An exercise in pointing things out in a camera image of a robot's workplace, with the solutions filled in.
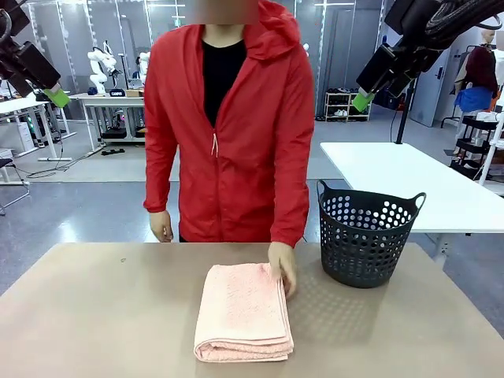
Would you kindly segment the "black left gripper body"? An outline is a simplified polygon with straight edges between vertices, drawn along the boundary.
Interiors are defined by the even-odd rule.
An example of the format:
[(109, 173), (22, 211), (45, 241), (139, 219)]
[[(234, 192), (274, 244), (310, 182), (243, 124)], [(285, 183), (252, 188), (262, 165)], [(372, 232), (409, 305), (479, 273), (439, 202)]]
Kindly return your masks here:
[(1, 79), (23, 97), (33, 88), (56, 93), (61, 75), (30, 42), (19, 45), (14, 41), (1, 43)]

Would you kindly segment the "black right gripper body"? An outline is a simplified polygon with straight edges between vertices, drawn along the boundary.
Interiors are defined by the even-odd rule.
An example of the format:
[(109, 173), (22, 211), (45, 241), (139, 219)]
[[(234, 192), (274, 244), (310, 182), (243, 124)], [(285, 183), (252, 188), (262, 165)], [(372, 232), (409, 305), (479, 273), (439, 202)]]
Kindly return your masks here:
[(414, 56), (402, 47), (382, 44), (365, 65), (356, 82), (359, 93), (372, 97), (382, 89), (387, 89), (393, 97), (398, 97), (409, 85), (413, 75)]

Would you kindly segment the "person's right hand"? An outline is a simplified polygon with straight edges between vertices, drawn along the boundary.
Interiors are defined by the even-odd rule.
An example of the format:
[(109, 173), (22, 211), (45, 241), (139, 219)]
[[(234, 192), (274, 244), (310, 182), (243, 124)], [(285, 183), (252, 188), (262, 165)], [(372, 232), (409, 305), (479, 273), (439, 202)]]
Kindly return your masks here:
[(171, 217), (164, 210), (150, 213), (150, 229), (160, 243), (170, 243), (173, 240)]

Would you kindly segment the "person's left hand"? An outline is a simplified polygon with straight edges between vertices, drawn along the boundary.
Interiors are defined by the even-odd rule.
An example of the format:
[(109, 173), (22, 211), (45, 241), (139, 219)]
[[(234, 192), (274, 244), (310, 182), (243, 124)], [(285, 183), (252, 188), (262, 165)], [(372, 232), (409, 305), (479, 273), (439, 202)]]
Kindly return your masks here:
[(290, 298), (297, 288), (297, 272), (294, 248), (281, 242), (271, 242), (268, 250), (272, 276), (283, 282), (286, 298)]

